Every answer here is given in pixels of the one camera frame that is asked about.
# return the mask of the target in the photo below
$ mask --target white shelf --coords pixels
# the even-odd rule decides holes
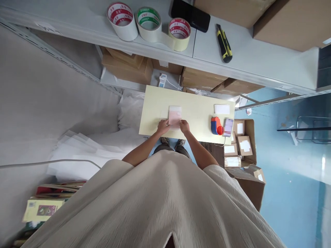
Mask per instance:
[[[160,71],[157,69],[153,70],[150,85],[152,85],[152,86],[159,85],[159,77],[160,77],[161,73],[166,74],[169,82],[171,84],[173,84],[173,85],[171,85],[169,82],[166,82],[166,84],[165,84],[166,89],[170,89],[170,90],[177,90],[177,89],[182,90],[183,89],[183,87],[179,86],[179,75],[174,75],[169,72]],[[122,80],[122,79],[116,80],[114,75],[111,72],[109,72],[108,70],[106,70],[105,68],[104,68],[104,72],[102,73],[102,77],[101,77],[100,81],[101,81],[101,84],[103,84],[103,85],[114,86],[114,87],[121,88],[121,89],[136,90],[136,91],[141,91],[141,92],[145,92],[145,89],[146,89],[146,85],[144,85],[144,84],[139,84],[136,82],[126,81],[126,80]]]
[[[170,0],[122,1],[133,11],[142,6],[155,8],[162,17],[163,28],[171,19]],[[318,49],[300,53],[257,41],[252,39],[248,29],[215,17],[211,18],[207,33],[192,28],[189,46],[183,52],[172,51],[160,43],[148,43],[140,36],[132,42],[125,42],[117,37],[106,17],[110,2],[3,0],[0,3],[0,16],[8,22],[34,29],[40,29],[36,22],[46,22],[69,38],[267,87],[287,86],[290,88],[286,91],[296,94],[308,94],[316,90]],[[232,46],[234,57],[229,64],[224,64],[220,59],[215,23],[221,24]]]

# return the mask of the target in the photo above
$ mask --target red tape dispenser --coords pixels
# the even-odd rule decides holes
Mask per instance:
[[[223,134],[223,127],[222,127],[221,121],[218,117],[211,118],[211,132],[216,135]]]

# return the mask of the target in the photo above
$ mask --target black phone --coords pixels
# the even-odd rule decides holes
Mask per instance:
[[[206,33],[208,31],[210,14],[182,0],[174,0],[171,9],[172,18],[183,18],[188,21],[192,28]]]

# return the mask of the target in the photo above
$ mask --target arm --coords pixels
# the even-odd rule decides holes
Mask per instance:
[[[185,135],[200,169],[204,169],[212,164],[219,165],[209,151],[207,151],[190,132],[190,126],[187,121],[181,120],[180,129]]]
[[[157,131],[150,136],[144,143],[142,143],[137,148],[133,149],[126,155],[122,161],[128,162],[129,164],[136,167],[138,164],[143,162],[148,158],[148,155],[151,153],[153,146],[156,144],[158,139],[164,135],[170,129],[170,125],[168,125],[169,120],[161,120],[158,125]]]

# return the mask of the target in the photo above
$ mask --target light yellow tabletop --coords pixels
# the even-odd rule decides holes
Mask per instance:
[[[214,104],[228,104],[230,114],[215,114]],[[225,139],[211,132],[211,118],[217,116],[223,126],[224,118],[234,119],[234,105],[235,102],[147,85],[139,134],[152,135],[159,121],[168,118],[169,106],[181,106],[182,119],[188,121],[198,141],[230,145],[230,137]],[[180,129],[170,129],[163,136],[185,139]]]

